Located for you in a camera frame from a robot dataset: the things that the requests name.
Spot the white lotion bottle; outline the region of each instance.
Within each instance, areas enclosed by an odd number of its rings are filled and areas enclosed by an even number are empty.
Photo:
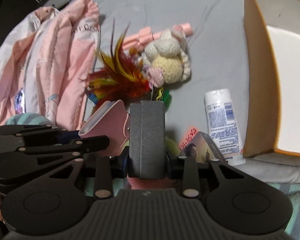
[[[246,162],[243,144],[228,89],[213,90],[204,95],[208,133],[229,165]]]

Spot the cardboard box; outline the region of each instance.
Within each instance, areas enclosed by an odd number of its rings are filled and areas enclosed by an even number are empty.
[[[300,0],[244,0],[250,101],[244,156],[300,166]]]

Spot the shiny purple object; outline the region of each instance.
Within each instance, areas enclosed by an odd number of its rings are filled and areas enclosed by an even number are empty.
[[[25,108],[25,93],[23,88],[17,93],[15,101],[14,101],[14,109],[16,114],[24,114],[26,112]]]

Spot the pink and white jacket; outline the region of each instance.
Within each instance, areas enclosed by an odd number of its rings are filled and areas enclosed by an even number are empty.
[[[60,12],[41,7],[30,13],[0,47],[0,125],[16,114],[15,96],[23,88],[26,112],[79,129],[84,80],[99,45],[99,9],[93,0],[75,0]]]

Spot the feather toy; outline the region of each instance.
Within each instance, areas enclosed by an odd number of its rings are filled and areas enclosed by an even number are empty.
[[[110,44],[110,55],[102,50],[97,51],[98,59],[103,67],[88,75],[89,88],[87,94],[93,93],[97,98],[96,111],[105,101],[136,100],[151,91],[149,82],[144,78],[140,65],[135,60],[135,55],[125,54],[122,43],[128,27],[120,35],[115,50],[113,51],[114,22]]]

